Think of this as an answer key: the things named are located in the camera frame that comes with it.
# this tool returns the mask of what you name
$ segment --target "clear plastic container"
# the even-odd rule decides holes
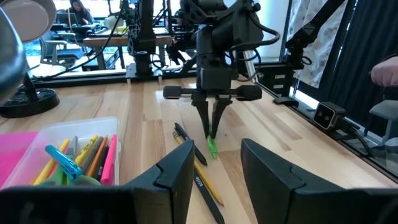
[[[86,119],[47,126],[38,133],[1,188],[31,184],[51,159],[50,155],[44,151],[45,146],[51,144],[60,147],[65,139],[77,136],[77,151],[80,152],[93,135],[108,136],[110,140],[113,134],[118,135],[118,128],[119,121],[115,117]],[[114,163],[114,185],[119,184],[120,152],[121,143],[118,138]]]

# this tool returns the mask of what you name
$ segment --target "scissors handle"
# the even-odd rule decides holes
[[[40,185],[62,185],[63,183],[63,168],[62,166],[58,165],[57,169],[54,171],[54,173],[44,182],[42,182]]]
[[[68,181],[68,185],[73,185],[73,186],[100,186],[101,183],[99,183],[96,179],[94,179],[92,177],[87,177],[85,175],[80,175],[75,180]]]

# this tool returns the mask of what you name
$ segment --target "camera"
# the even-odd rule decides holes
[[[346,114],[346,110],[331,102],[319,103],[315,113],[313,115],[313,122],[324,129],[330,131],[334,129],[336,122],[343,118]]]

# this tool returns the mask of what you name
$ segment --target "metal frame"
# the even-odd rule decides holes
[[[289,5],[287,6],[284,34],[281,37],[282,44],[280,45],[279,61],[283,60],[283,57],[284,57],[285,51],[286,51],[285,45],[286,45],[286,41],[287,41],[287,33],[289,32],[289,22],[290,22],[290,13],[292,11],[292,3],[293,3],[293,0],[289,0]]]
[[[128,77],[126,75],[126,69],[122,70],[107,70],[104,71],[92,71],[92,72],[76,72],[76,75],[67,74],[65,76],[54,77],[51,80],[36,81],[36,88],[65,88],[75,86],[87,86],[87,85],[104,85],[113,83],[127,83],[127,82],[145,82],[161,79],[173,79],[173,78],[191,78],[196,77],[196,68],[190,69],[186,73],[175,72],[174,69],[166,69],[162,72],[154,72],[151,76],[133,76]]]

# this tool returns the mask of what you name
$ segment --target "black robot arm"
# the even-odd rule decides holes
[[[321,27],[345,1],[346,0],[327,1],[314,18],[309,23],[305,24],[289,41],[286,42],[286,62],[291,64],[301,63],[304,48],[309,44],[314,43]]]

